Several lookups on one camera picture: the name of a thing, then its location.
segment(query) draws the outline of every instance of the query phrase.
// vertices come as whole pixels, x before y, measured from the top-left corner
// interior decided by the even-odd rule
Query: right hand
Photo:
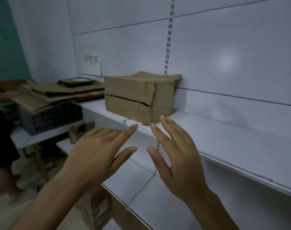
[[[170,158],[171,167],[155,148],[148,147],[147,152],[162,181],[176,197],[186,204],[190,201],[202,200],[211,191],[205,182],[201,157],[192,138],[171,118],[160,116],[160,120],[171,139],[156,125],[151,124],[151,129]]]

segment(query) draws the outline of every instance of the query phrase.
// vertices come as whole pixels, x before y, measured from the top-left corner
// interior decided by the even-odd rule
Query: dark clothing
[[[0,110],[0,169],[10,166],[12,162],[19,158],[20,155],[10,138],[9,123]]]

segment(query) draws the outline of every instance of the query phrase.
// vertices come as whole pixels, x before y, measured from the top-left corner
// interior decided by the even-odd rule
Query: person
[[[148,147],[147,151],[162,181],[187,205],[204,230],[238,230],[219,197],[207,186],[201,157],[192,138],[171,118],[161,116],[160,119],[171,138],[154,124],[151,130],[168,154],[171,167],[155,148]],[[91,186],[113,175],[137,150],[131,146],[115,157],[137,128],[136,124],[126,130],[97,128],[86,133],[78,140],[60,172],[9,229],[56,229]]]
[[[0,92],[0,102],[11,101]],[[10,127],[5,115],[0,110],[0,196],[7,193],[10,196],[9,205],[16,206],[36,196],[32,189],[17,187],[16,180],[20,175],[12,174],[11,165],[20,158],[19,153],[10,138]]]

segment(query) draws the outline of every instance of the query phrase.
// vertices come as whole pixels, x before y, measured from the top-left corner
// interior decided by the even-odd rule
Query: teal wall
[[[0,81],[31,79],[7,0],[0,0]]]

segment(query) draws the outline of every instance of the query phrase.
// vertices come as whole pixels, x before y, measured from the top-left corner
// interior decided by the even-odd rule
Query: plastic crate
[[[82,120],[82,108],[67,102],[32,115],[20,107],[20,117],[22,126],[28,134],[37,135]]]

